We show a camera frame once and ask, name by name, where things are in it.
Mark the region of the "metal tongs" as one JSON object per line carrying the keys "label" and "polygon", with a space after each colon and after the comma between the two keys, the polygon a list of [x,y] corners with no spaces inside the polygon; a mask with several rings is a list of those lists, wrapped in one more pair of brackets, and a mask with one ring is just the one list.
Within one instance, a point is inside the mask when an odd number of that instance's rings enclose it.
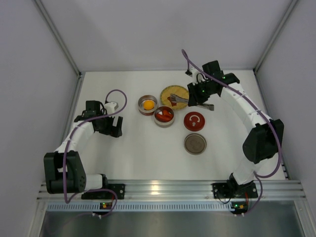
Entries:
{"label": "metal tongs", "polygon": [[[188,104],[189,100],[182,98],[176,94],[170,94],[170,96],[167,98],[172,106],[176,106],[178,103],[184,103],[184,104]],[[207,103],[203,103],[203,104],[195,104],[194,106],[197,106],[199,108],[203,108],[203,109],[207,109],[210,111],[214,111],[215,107],[213,104],[207,104]]]}

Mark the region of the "orange egg yolk ball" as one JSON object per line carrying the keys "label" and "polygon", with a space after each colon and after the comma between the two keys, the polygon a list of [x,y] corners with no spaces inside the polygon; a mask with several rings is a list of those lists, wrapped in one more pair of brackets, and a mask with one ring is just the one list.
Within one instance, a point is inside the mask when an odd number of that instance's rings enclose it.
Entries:
{"label": "orange egg yolk ball", "polygon": [[146,100],[143,103],[143,108],[145,110],[152,110],[155,107],[155,102],[153,100]]}

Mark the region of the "brown lid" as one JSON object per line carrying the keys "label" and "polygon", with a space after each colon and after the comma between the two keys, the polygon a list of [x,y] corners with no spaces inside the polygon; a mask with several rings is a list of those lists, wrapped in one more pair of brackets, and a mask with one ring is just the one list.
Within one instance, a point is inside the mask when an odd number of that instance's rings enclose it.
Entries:
{"label": "brown lid", "polygon": [[200,155],[207,148],[207,141],[202,135],[191,133],[184,139],[184,148],[191,155]]}

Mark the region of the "red octopus sausage piece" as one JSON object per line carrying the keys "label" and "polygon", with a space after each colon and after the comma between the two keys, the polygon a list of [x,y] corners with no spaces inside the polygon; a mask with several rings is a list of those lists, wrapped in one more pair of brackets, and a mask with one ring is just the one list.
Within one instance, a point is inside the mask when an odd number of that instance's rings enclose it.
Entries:
{"label": "red octopus sausage piece", "polygon": [[173,117],[173,114],[168,110],[162,110],[162,115],[169,118]]}

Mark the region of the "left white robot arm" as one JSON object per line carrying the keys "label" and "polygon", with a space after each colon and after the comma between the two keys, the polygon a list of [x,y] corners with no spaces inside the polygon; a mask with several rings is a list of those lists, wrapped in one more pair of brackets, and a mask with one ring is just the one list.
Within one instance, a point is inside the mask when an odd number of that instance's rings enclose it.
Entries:
{"label": "left white robot arm", "polygon": [[114,125],[113,114],[118,107],[118,103],[113,101],[106,101],[105,104],[95,100],[86,101],[85,110],[75,118],[66,139],[55,151],[46,153],[43,158],[48,193],[62,194],[64,184],[66,193],[82,193],[108,187],[106,175],[86,174],[80,153],[96,132],[115,138],[122,136],[123,117],[118,117]]}

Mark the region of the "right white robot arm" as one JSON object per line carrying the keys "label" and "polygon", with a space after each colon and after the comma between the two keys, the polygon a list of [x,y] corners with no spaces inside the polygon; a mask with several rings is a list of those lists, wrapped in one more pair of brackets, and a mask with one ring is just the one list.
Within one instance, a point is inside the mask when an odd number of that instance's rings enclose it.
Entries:
{"label": "right white robot arm", "polygon": [[225,74],[218,61],[209,62],[202,69],[188,67],[185,73],[195,79],[188,84],[190,107],[205,107],[209,97],[217,94],[231,106],[248,133],[242,145],[244,157],[227,180],[232,195],[251,186],[268,160],[278,156],[276,165],[280,166],[284,124],[280,119],[273,120],[256,106],[235,74]]}

